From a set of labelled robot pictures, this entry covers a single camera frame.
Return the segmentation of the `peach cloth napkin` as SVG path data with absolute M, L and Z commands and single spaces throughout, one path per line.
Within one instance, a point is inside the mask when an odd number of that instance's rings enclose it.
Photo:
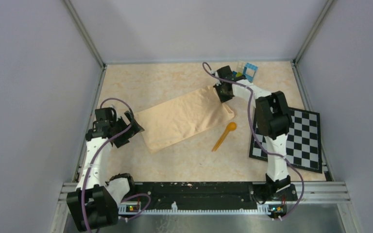
M 150 152 L 157 152 L 232 120 L 235 112 L 221 103 L 213 86 L 199 88 L 135 114 Z

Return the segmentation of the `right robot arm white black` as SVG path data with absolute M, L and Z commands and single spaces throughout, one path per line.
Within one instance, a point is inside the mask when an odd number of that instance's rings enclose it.
M 292 118 L 285 94 L 281 91 L 264 90 L 241 75 L 235 76 L 229 66 L 209 71 L 218 79 L 216 92 L 221 102 L 233 97 L 248 101 L 254 108 L 255 132 L 264 136 L 266 145 L 261 150 L 268 155 L 265 193 L 271 200 L 278 200 L 290 187 L 290 176 L 287 168 L 287 139 Z

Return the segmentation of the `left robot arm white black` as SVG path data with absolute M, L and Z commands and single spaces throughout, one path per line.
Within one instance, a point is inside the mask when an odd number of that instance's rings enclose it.
M 95 121 L 85 134 L 86 156 L 80 180 L 67 194 L 67 205 L 79 232 L 117 224 L 118 205 L 136 196 L 133 177 L 123 173 L 108 177 L 107 162 L 113 147 L 119 148 L 144 129 L 132 110 L 124 113 L 126 123 L 113 107 L 95 110 Z

